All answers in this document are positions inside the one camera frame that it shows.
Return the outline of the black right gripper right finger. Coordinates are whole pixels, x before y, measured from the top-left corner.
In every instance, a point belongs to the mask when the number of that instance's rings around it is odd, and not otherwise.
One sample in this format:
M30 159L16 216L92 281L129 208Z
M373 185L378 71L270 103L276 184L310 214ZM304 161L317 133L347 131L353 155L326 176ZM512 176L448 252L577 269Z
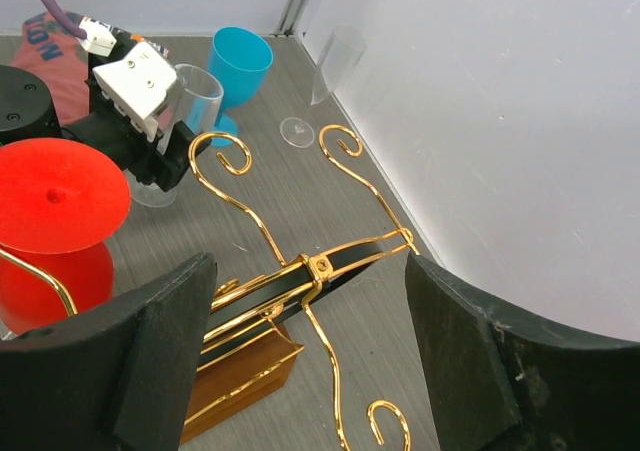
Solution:
M444 450L635 450L639 345L489 294L426 257L405 288Z

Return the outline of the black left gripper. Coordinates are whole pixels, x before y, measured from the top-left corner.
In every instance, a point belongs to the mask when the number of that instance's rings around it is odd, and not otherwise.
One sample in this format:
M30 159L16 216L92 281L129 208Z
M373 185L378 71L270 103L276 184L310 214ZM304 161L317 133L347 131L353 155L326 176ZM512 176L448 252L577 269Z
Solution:
M103 96L93 73L86 84L90 113L62 126L62 137L100 151L144 185L155 184L165 192L174 189L189 168L188 149L195 139L190 128L182 121L174 124L166 151L160 152L160 140L149 141L138 132L131 120Z

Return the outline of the clear front wine glass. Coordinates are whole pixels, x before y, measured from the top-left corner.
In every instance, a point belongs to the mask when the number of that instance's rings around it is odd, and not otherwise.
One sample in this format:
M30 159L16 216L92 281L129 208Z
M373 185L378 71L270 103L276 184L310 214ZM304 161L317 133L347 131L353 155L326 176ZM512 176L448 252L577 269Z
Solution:
M175 134L171 128L183 121L190 130L189 136L210 131L217 119L224 89L208 71L191 64L175 66L181 93L160 115L159 125L163 135L158 150L165 155L170 138ZM177 188L163 191L157 184L144 185L130 173L126 173L132 199L146 207L170 206L176 199Z

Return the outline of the clear wine glass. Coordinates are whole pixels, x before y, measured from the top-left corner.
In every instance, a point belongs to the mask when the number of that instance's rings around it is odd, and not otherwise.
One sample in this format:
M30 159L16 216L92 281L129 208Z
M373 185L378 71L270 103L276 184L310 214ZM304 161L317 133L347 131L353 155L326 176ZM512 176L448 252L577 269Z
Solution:
M183 121L190 130L189 136L210 131L217 119L224 89L208 71L191 64L175 66L181 93L160 115L159 125L163 135L158 150L165 155L170 138L175 134L171 128ZM170 206L176 199L177 188L163 191L157 184L144 185L130 173L126 173L132 199L146 207Z
M316 63L305 111L280 123L280 135L289 145L307 148L314 143L316 133L311 123L314 109L347 81L366 49L367 41L355 27L340 25L333 29Z

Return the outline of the red wine glass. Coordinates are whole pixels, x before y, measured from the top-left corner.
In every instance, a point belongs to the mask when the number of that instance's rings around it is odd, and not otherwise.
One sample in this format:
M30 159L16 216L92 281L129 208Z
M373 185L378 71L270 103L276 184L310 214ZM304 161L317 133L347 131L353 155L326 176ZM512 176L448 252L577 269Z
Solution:
M105 241L130 204L123 172L85 144L32 138L1 148L1 248L59 280L78 312L112 297Z

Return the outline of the light blue wine glass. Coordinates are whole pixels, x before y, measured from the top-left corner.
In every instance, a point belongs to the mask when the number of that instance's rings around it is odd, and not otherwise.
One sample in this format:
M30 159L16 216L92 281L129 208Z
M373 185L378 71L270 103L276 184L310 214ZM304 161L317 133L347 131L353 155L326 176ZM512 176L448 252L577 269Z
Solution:
M238 126L228 110L253 98L273 60L267 41L248 29L226 26L214 34L207 71L222 85L224 96L213 131L238 136Z

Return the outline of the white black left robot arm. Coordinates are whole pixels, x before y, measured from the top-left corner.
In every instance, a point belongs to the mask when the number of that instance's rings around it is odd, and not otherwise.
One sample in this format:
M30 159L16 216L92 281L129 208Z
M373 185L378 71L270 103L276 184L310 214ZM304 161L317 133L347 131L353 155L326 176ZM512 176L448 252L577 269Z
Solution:
M188 126L182 121L175 124L166 151L160 152L156 148L159 141L150 142L137 131L131 119L102 96L94 78L88 84L90 113L62 125L44 81L26 70L3 65L1 143L42 137L70 139L102 152L145 185L155 184L163 191L175 188L189 168L188 149L194 135Z

